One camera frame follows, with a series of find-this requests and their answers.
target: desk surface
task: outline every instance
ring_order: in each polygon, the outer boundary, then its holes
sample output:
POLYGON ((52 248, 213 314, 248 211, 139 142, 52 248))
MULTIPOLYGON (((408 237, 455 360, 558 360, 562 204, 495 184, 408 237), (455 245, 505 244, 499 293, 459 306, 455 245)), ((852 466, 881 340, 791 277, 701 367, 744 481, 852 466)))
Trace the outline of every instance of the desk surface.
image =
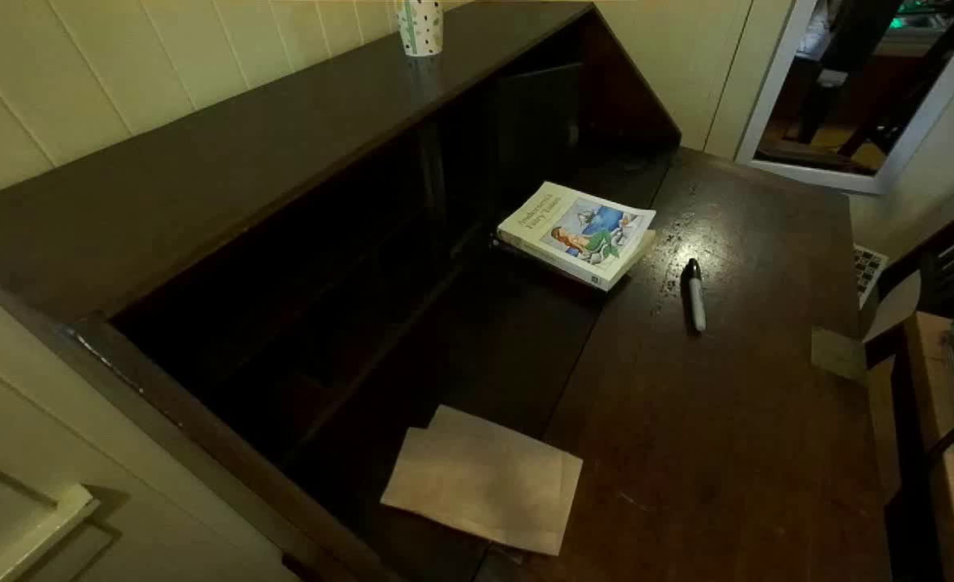
POLYGON ((500 258, 471 270, 298 478, 416 580, 891 580, 867 390, 808 360, 813 326, 858 326, 844 196, 695 153, 660 182, 632 190, 660 206, 658 245, 602 309, 500 258), (681 325, 693 256, 705 337, 681 325), (584 458, 561 558, 375 503, 439 402, 584 458))

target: door frame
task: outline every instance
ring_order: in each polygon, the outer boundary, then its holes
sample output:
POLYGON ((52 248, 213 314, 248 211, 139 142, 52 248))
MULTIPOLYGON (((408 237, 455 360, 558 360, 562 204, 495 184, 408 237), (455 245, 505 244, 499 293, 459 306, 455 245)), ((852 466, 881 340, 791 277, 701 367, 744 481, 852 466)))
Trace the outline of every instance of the door frame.
POLYGON ((911 122, 901 128, 899 142, 893 147, 891 157, 882 161, 882 167, 876 174, 852 174, 852 171, 828 171, 828 167, 808 167, 808 164, 782 164, 782 161, 762 161, 757 157, 757 150, 762 142, 762 128, 771 122, 771 114, 776 106, 776 97, 786 84, 786 73, 796 60, 796 46, 808 27, 808 17, 815 9, 819 0, 796 0, 796 6, 788 9, 786 30, 780 36, 780 46, 771 58, 771 70, 767 82, 760 88, 757 106, 752 114, 752 122, 742 135, 739 147, 739 161, 742 164, 754 164, 760 171, 772 171, 791 182, 807 182, 807 184, 823 184, 823 188, 841 188, 841 190, 858 190, 858 193, 882 193, 891 190, 891 184, 895 184, 895 178, 901 174, 901 167, 908 164, 908 157, 918 153, 923 138, 933 133, 933 125, 937 122, 937 115, 946 114, 946 106, 954 100, 954 58, 948 60, 948 69, 937 73, 937 82, 933 84, 933 90, 926 94, 923 106, 916 111, 911 122))

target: doorway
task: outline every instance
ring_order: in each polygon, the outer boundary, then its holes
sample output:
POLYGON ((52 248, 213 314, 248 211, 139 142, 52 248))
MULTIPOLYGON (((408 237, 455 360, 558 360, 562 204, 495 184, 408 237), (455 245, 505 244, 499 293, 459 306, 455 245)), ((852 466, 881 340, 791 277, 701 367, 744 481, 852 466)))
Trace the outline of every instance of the doorway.
POLYGON ((954 97, 954 0, 796 0, 739 157, 876 193, 954 97))

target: white cup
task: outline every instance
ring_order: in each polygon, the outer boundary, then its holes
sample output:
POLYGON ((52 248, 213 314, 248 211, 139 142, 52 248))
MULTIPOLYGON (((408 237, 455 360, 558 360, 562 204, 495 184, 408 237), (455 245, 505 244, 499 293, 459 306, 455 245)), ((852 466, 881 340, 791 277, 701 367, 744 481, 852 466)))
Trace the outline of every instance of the white cup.
POLYGON ((442 51, 442 0, 399 0, 399 20, 408 58, 442 51))

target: pen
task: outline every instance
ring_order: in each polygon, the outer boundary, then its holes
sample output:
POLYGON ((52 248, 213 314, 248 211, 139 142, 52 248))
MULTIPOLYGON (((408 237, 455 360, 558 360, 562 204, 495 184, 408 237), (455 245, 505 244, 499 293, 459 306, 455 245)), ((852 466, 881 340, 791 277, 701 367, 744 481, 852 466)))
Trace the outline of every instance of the pen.
POLYGON ((705 334, 701 270, 695 258, 688 262, 688 302, 693 302, 695 334, 705 334))

